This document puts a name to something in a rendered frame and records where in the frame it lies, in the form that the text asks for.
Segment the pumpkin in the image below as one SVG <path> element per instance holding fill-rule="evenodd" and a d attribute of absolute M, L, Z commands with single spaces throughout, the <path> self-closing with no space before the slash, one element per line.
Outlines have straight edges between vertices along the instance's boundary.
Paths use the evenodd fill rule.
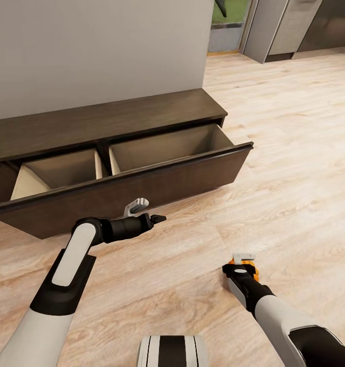
<path fill-rule="evenodd" d="M 251 266 L 253 266 L 255 268 L 254 262 L 252 260 L 242 260 L 241 261 L 242 264 L 251 264 Z M 234 265 L 234 259 L 232 259 L 232 261 L 229 262 L 229 264 L 233 264 Z M 259 282 L 259 271 L 257 269 L 254 269 L 255 273 L 253 273 L 254 279 Z"/>

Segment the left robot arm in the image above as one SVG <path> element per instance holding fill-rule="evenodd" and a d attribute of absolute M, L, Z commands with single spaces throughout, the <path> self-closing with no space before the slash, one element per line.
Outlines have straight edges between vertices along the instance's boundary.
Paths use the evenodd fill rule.
<path fill-rule="evenodd" d="M 76 221 L 67 247 L 61 250 L 36 296 L 4 349 L 0 367 L 57 367 L 72 319 L 96 256 L 91 246 L 132 239 L 165 221 L 166 216 L 137 212 L 149 201 L 138 198 L 122 218 L 86 217 Z"/>

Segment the robot trunk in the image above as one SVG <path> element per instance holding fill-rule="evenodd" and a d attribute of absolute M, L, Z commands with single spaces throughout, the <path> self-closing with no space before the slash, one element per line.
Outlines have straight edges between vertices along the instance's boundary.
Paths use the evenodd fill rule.
<path fill-rule="evenodd" d="M 148 335 L 139 344 L 136 367 L 209 367 L 200 335 Z"/>

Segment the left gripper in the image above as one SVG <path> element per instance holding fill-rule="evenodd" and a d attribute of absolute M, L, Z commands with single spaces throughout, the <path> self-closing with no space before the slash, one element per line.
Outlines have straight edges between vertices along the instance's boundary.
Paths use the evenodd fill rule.
<path fill-rule="evenodd" d="M 138 217 L 119 219 L 122 220 L 125 226 L 125 235 L 122 240 L 126 240 L 138 237 L 142 233 L 151 230 L 155 224 L 165 221 L 167 217 L 161 215 L 152 215 L 150 217 L 148 213 L 144 213 Z"/>

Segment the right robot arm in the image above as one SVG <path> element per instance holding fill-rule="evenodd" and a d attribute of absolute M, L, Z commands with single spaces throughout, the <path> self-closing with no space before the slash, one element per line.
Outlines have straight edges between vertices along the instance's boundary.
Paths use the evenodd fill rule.
<path fill-rule="evenodd" d="M 233 264 L 224 265 L 230 290 L 252 313 L 285 367 L 345 367 L 345 345 L 315 319 L 275 296 L 254 279 L 253 253 L 233 253 Z"/>

